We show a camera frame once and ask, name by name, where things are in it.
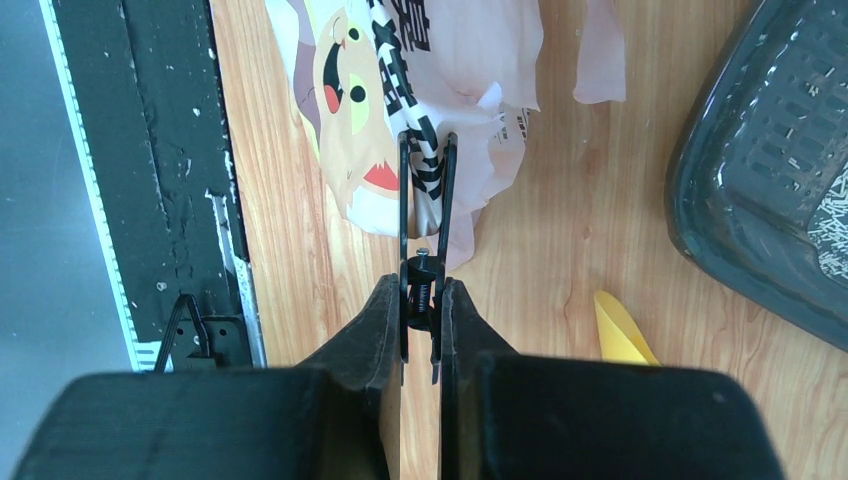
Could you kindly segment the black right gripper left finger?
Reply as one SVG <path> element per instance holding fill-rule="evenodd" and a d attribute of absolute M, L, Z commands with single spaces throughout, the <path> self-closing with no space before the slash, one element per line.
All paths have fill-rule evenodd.
<path fill-rule="evenodd" d="M 400 477 L 399 279 L 379 278 L 361 311 L 314 353 L 298 363 L 319 368 L 352 394 L 358 419 L 343 432 L 365 447 L 358 478 Z"/>

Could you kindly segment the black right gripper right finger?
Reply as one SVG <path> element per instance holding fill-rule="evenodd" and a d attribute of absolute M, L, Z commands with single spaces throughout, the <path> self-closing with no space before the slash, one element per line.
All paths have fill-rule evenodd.
<path fill-rule="evenodd" d="M 441 297 L 439 477 L 478 479 L 481 439 L 479 365 L 516 350 L 480 315 L 465 284 L 446 280 Z"/>

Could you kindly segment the black bag clip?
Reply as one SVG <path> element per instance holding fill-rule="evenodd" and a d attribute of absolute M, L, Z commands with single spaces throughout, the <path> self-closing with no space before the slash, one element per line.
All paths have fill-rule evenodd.
<path fill-rule="evenodd" d="M 442 220 L 438 228 L 437 251 L 431 253 L 426 247 L 419 248 L 415 255 L 408 255 L 409 240 L 409 180 L 411 173 L 411 146 L 407 135 L 399 136 L 399 345 L 401 361 L 409 361 L 410 330 L 430 334 L 432 383 L 437 384 L 441 364 L 441 307 L 446 285 L 446 260 L 451 230 L 451 216 L 456 179 L 458 136 L 451 132 L 443 149 L 443 165 L 437 169 L 441 174 Z"/>

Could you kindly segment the yellow plastic scoop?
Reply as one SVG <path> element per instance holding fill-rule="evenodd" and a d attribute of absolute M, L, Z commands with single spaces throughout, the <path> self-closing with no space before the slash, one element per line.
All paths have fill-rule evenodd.
<path fill-rule="evenodd" d="M 660 366 L 634 319 L 605 291 L 593 295 L 601 358 L 605 362 Z"/>

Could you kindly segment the pink cat litter bag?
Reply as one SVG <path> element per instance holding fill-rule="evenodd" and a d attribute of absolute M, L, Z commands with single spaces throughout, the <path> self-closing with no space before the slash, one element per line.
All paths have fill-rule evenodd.
<path fill-rule="evenodd" d="M 340 214 L 362 230 L 474 252 L 538 106 L 535 1 L 270 1 L 279 52 Z"/>

